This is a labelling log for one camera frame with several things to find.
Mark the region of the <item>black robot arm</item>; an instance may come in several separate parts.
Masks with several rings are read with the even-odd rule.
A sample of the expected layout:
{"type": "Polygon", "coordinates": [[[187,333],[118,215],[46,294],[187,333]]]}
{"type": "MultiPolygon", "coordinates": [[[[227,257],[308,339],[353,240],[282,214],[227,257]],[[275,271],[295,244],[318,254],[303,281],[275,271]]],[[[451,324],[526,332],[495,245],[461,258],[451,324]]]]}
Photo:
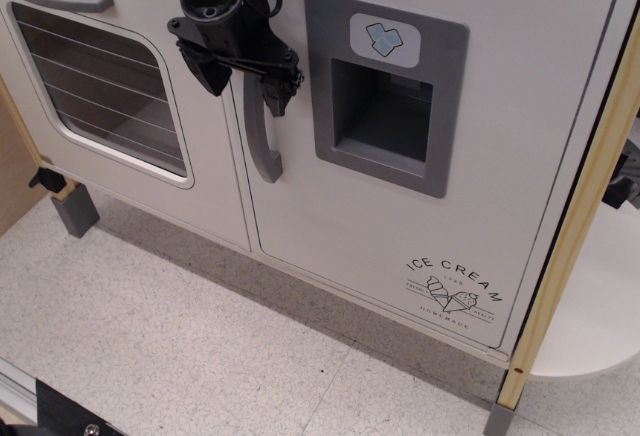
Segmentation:
{"type": "Polygon", "coordinates": [[[275,117],[285,114],[303,81],[297,53],[275,35],[270,19],[283,0],[180,0],[182,17],[167,23],[191,73],[219,96],[234,69],[258,77],[275,117]]]}

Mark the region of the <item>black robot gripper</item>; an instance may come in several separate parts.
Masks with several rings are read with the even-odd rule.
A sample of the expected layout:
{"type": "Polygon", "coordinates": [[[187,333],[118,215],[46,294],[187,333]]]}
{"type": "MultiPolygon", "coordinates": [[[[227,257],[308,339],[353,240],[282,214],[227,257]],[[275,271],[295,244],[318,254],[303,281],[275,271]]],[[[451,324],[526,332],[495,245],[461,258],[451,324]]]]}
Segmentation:
{"type": "Polygon", "coordinates": [[[184,15],[167,23],[188,69],[218,97],[234,69],[257,75],[265,103],[274,117],[303,81],[297,54],[270,29],[268,20],[242,3],[181,2],[184,15]]]}

